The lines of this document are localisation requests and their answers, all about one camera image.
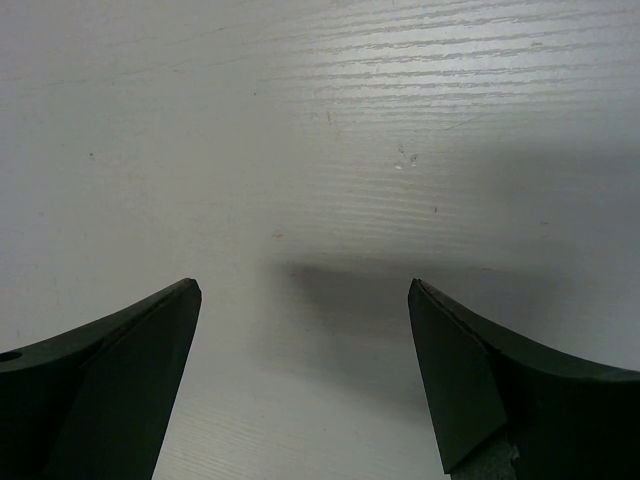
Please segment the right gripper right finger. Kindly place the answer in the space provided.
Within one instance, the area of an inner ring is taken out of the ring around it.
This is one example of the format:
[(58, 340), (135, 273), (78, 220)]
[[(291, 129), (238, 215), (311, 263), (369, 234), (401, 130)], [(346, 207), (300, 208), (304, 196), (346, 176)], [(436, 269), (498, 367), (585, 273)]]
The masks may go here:
[(453, 479), (635, 479), (639, 375), (544, 346), (422, 280), (411, 330)]

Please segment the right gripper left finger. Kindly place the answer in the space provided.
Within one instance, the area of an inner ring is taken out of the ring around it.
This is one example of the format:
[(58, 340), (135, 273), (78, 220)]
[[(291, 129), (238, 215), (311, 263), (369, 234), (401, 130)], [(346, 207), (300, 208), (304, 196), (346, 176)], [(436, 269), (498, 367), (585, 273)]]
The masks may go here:
[(152, 478), (201, 302), (183, 279), (2, 353), (2, 478)]

